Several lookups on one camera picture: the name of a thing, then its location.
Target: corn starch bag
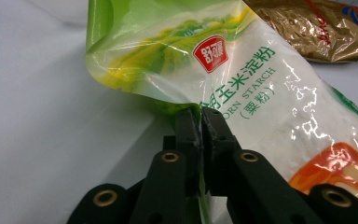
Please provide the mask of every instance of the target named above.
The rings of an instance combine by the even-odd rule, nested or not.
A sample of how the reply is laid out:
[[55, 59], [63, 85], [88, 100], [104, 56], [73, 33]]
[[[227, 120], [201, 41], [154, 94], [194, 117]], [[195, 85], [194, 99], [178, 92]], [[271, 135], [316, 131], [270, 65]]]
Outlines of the corn starch bag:
[[[292, 187], [358, 197], [358, 107], [242, 1], [91, 0], [86, 56], [95, 79], [166, 111], [218, 109]], [[229, 223], [223, 199], [211, 200], [202, 213]]]

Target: gold foil wrapper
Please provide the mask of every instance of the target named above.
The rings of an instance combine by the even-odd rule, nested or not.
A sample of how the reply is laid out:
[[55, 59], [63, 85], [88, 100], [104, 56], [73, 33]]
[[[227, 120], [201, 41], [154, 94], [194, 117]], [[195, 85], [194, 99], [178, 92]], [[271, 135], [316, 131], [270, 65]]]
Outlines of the gold foil wrapper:
[[244, 0], [310, 61], [358, 61], [358, 7], [327, 0]]

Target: metal rivet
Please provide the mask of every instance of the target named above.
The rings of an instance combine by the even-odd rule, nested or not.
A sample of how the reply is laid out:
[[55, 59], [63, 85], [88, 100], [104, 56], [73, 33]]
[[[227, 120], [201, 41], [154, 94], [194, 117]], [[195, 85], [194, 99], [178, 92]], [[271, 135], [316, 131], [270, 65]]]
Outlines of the metal rivet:
[[165, 162], [175, 162], [179, 160], [179, 156], [172, 152], [162, 154], [161, 158]]
[[[109, 196], [107, 200], [102, 199], [103, 196]], [[112, 203], [114, 203], [117, 199], [117, 193], [114, 190], [106, 189], [98, 192], [94, 198], [93, 202], [95, 205], [99, 207], [106, 207]]]
[[250, 152], [243, 152], [241, 154], [241, 159], [243, 161], [258, 161], [258, 157], [255, 154], [250, 153]]
[[332, 203], [333, 205], [340, 206], [340, 207], [351, 206], [351, 199], [349, 199], [347, 196], [341, 194], [336, 190], [323, 189], [322, 195], [328, 202]]

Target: white surface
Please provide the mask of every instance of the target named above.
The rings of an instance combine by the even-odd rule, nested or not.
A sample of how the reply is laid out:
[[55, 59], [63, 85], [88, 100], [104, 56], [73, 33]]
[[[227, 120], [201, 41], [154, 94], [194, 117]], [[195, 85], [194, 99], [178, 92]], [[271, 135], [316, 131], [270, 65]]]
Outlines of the white surface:
[[[52, 8], [0, 1], [0, 223], [65, 223], [89, 189], [144, 176], [172, 134], [153, 101], [90, 77], [85, 25]], [[358, 104], [358, 63], [314, 66]]]

